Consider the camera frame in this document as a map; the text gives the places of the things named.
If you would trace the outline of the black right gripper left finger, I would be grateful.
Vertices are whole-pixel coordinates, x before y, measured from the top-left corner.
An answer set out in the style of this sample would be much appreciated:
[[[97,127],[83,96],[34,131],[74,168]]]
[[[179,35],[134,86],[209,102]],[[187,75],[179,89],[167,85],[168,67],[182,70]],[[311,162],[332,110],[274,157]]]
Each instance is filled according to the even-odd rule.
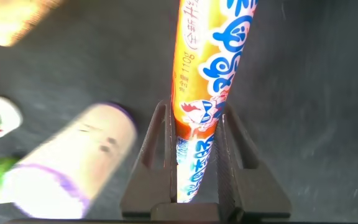
[[[163,167],[154,170],[160,131],[164,131]],[[160,101],[153,113],[142,147],[120,202],[124,218],[148,218],[161,203],[177,201],[177,155],[175,119],[169,100]]]

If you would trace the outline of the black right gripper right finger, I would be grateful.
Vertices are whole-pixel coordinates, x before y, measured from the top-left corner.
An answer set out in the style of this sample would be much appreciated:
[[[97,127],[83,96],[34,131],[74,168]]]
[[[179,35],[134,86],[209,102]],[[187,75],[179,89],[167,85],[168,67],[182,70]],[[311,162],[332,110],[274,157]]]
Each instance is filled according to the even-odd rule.
[[[227,105],[216,130],[218,199],[223,220],[287,220],[291,202],[259,159],[257,147]]]

